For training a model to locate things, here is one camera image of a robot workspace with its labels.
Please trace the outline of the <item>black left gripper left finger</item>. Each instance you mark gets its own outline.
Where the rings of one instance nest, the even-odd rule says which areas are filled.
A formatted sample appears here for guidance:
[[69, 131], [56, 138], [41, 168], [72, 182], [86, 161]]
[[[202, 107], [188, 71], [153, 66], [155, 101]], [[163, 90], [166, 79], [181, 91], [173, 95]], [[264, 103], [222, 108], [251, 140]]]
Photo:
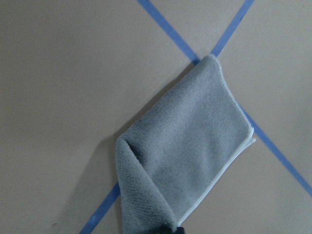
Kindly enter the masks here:
[[168, 227], [159, 227], [155, 230], [149, 231], [148, 234], [173, 234], [173, 230]]

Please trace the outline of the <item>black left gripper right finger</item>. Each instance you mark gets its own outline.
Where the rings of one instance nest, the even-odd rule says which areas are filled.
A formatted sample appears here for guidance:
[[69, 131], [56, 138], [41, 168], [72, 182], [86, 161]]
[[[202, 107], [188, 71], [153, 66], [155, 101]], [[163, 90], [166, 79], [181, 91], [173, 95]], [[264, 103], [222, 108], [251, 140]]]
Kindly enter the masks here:
[[185, 229], [183, 227], [177, 227], [175, 234], [185, 234]]

